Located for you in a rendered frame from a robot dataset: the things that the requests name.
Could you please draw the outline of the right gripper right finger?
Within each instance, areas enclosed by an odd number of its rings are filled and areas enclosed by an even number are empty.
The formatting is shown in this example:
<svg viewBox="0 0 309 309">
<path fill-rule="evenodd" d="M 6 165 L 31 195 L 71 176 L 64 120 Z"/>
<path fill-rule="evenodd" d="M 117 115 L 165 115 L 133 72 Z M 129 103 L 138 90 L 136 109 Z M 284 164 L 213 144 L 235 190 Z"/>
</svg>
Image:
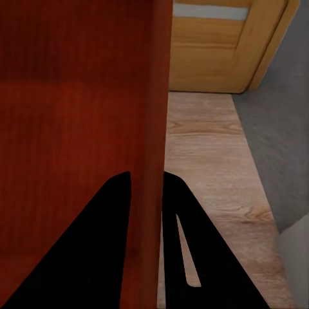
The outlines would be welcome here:
<svg viewBox="0 0 309 309">
<path fill-rule="evenodd" d="M 187 284 L 176 214 L 201 287 Z M 270 309 L 187 184 L 165 171 L 162 225 L 166 309 Z"/>
</svg>

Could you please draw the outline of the storage box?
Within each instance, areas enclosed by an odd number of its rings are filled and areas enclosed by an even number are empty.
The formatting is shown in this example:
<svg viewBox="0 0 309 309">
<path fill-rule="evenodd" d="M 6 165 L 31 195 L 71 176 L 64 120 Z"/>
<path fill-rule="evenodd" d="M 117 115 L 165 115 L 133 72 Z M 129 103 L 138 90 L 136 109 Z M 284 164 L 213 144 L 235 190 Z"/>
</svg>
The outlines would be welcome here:
<svg viewBox="0 0 309 309">
<path fill-rule="evenodd" d="M 119 309 L 156 309 L 173 0 L 0 0 L 0 309 L 130 171 Z"/>
</svg>

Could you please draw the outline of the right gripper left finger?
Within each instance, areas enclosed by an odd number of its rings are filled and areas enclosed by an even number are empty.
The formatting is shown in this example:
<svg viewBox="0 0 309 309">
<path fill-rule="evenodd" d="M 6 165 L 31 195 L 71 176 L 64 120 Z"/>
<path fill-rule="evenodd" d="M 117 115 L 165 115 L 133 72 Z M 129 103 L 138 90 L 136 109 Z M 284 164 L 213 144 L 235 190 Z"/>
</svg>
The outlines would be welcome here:
<svg viewBox="0 0 309 309">
<path fill-rule="evenodd" d="M 1 309 L 119 309 L 130 203 L 108 179 Z"/>
</svg>

